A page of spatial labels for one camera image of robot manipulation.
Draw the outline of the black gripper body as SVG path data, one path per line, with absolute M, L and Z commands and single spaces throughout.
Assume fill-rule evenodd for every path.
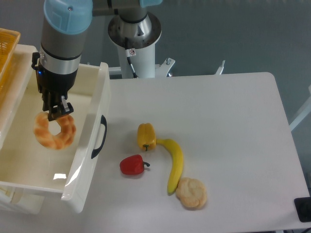
M 36 80 L 38 91 L 41 94 L 45 92 L 53 92 L 56 95 L 58 104 L 61 101 L 61 97 L 65 96 L 67 101 L 68 91 L 73 87 L 77 70 L 68 74 L 53 73 L 43 67 L 43 63 L 39 60 L 41 55 L 39 52 L 32 54 L 31 67 L 36 72 Z

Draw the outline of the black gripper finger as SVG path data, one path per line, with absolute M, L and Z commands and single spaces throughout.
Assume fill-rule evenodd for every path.
M 73 113 L 74 108 L 70 102 L 67 102 L 65 96 L 61 97 L 60 103 L 56 106 L 54 110 L 54 118 L 58 119 Z
M 48 112 L 48 121 L 54 121 L 57 119 L 58 113 L 58 100 L 53 92 L 45 92 L 42 94 L 43 111 Z

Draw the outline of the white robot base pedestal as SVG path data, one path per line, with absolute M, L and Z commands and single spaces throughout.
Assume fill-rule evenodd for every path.
M 156 43 L 161 34 L 160 21 L 151 13 L 139 22 L 113 17 L 108 25 L 108 35 L 117 47 L 123 79 L 171 76 L 174 59 L 166 58 L 162 64 L 156 64 Z

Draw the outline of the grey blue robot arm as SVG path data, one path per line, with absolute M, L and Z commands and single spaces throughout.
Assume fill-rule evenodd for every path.
M 67 101 L 91 21 L 111 15 L 108 35 L 118 49 L 124 79 L 156 75 L 155 45 L 162 29 L 148 7 L 158 0 L 47 0 L 41 47 L 32 55 L 43 111 L 54 121 L 73 112 Z

